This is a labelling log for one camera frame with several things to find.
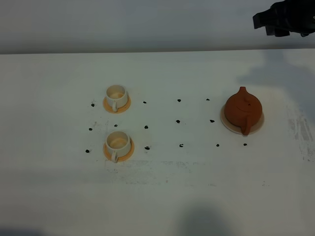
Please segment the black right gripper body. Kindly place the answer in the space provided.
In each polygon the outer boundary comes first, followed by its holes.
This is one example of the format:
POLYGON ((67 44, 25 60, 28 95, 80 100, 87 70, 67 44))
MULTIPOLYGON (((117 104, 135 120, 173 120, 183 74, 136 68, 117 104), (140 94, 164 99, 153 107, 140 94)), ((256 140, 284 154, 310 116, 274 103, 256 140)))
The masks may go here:
POLYGON ((265 27, 268 36, 285 37, 290 35, 287 22, 287 2, 276 2, 268 10, 252 17, 254 29, 265 27))

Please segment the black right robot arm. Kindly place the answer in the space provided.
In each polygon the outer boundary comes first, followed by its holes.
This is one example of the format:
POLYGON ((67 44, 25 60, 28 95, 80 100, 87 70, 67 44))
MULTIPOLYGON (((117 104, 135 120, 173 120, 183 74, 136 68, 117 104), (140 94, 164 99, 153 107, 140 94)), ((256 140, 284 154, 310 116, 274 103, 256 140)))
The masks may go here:
POLYGON ((255 29, 264 27, 268 36, 284 37, 292 32, 306 37, 315 32, 315 2, 284 0, 253 16, 255 29))

